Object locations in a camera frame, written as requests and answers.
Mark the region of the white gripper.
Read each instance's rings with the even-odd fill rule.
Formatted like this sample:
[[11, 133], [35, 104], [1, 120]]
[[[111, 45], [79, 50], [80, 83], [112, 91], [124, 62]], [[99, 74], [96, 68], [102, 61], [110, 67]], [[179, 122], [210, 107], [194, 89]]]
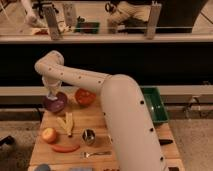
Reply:
[[55, 80], [48, 77], [42, 77], [42, 82], [50, 94], [56, 95], [61, 86], [60, 80]]

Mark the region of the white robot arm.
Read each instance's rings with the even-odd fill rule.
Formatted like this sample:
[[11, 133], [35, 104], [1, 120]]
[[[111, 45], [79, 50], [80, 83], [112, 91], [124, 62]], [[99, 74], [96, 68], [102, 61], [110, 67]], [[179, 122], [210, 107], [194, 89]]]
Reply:
[[120, 171], [169, 171], [143, 93], [133, 78], [66, 67], [55, 50], [39, 59], [35, 70], [48, 89], [44, 106], [51, 112], [66, 104], [56, 96], [63, 82], [100, 95]]

